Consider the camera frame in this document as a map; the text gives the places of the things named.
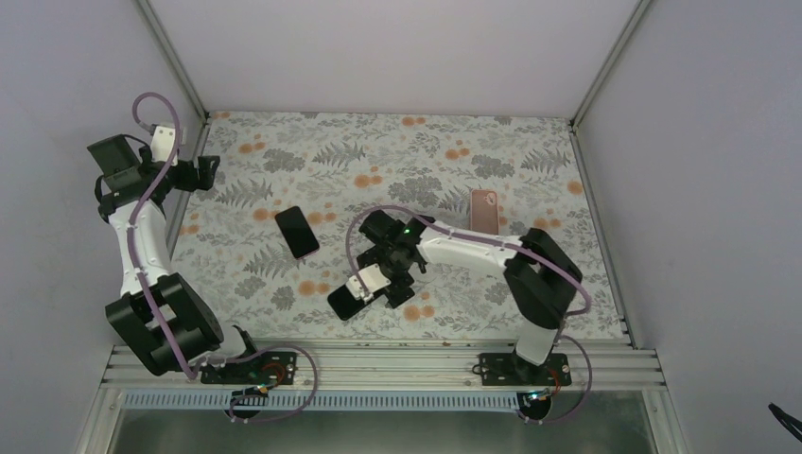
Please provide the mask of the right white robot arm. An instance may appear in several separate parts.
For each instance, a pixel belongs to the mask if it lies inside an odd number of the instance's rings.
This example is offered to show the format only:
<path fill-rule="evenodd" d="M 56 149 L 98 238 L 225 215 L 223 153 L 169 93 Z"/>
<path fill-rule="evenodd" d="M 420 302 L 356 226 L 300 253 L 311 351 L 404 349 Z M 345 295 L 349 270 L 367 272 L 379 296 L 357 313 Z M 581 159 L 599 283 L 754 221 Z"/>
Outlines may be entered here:
<path fill-rule="evenodd" d="M 503 280 L 524 322 L 514 344 L 512 370 L 525 385 L 534 385 L 549 371 L 548 356 L 571 316 L 569 306 L 581 295 L 583 275 L 554 239 L 531 228 L 523 236 L 480 234 L 414 214 L 407 222 L 389 216 L 379 205 L 360 214 L 349 226 L 372 244 L 359 256 L 345 248 L 352 274 L 343 285 L 351 303 L 362 309 L 383 296 L 397 307 L 413 295 L 410 269 L 448 265 Z"/>

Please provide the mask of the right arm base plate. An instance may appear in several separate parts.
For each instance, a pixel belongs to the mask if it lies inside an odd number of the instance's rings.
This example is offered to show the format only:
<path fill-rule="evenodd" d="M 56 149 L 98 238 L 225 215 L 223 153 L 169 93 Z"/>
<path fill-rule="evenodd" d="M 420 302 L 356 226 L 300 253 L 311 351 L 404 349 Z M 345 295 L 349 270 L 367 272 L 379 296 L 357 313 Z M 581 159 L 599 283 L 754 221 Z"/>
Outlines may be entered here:
<path fill-rule="evenodd" d="M 472 367 L 483 386 L 569 386 L 570 367 L 565 354 L 552 353 L 542 365 L 532 365 L 515 353 L 483 353 Z"/>

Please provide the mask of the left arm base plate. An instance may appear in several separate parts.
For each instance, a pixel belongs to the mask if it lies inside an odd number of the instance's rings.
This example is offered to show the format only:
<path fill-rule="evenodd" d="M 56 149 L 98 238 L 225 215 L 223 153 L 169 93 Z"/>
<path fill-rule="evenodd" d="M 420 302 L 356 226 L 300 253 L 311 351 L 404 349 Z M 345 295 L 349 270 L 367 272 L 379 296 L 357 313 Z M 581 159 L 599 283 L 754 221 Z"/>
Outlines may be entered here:
<path fill-rule="evenodd" d="M 200 382 L 213 385 L 291 385 L 294 380 L 297 354 L 268 352 L 258 358 L 223 367 L 204 366 Z"/>

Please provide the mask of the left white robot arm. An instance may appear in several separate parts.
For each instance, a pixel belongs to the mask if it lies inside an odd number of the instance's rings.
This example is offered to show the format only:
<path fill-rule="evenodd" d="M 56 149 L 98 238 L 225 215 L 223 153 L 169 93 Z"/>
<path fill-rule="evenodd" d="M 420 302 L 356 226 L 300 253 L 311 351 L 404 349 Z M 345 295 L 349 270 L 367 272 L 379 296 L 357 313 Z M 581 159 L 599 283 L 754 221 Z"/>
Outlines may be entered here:
<path fill-rule="evenodd" d="M 133 140 L 117 134 L 88 147 L 101 170 L 94 189 L 97 211 L 115 232 L 123 270 L 120 296 L 105 307 L 107 321 L 154 375 L 196 376 L 202 368 L 225 364 L 238 382 L 256 380 L 264 359 L 252 338 L 220 323 L 174 271 L 167 247 L 166 196 L 211 189 L 219 158 L 179 159 L 169 126 L 155 127 L 139 149 L 131 147 Z"/>

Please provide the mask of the black phone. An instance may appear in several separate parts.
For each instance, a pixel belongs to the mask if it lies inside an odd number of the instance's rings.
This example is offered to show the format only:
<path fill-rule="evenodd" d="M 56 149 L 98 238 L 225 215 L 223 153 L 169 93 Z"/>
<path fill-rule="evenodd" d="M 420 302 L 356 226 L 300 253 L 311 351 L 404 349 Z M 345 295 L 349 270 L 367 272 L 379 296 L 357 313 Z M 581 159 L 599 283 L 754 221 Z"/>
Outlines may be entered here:
<path fill-rule="evenodd" d="M 341 321 L 349 321 L 375 299 L 373 294 L 367 298 L 356 297 L 352 291 L 342 285 L 327 296 L 327 302 Z"/>

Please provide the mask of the pink phone case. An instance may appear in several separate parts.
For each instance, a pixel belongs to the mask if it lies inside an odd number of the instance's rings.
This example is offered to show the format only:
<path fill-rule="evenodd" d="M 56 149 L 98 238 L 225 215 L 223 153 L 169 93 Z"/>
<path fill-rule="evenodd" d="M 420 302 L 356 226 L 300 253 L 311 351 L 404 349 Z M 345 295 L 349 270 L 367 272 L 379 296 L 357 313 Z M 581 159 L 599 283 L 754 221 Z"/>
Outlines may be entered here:
<path fill-rule="evenodd" d="M 473 189 L 470 195 L 470 229 L 487 235 L 499 233 L 497 192 Z"/>

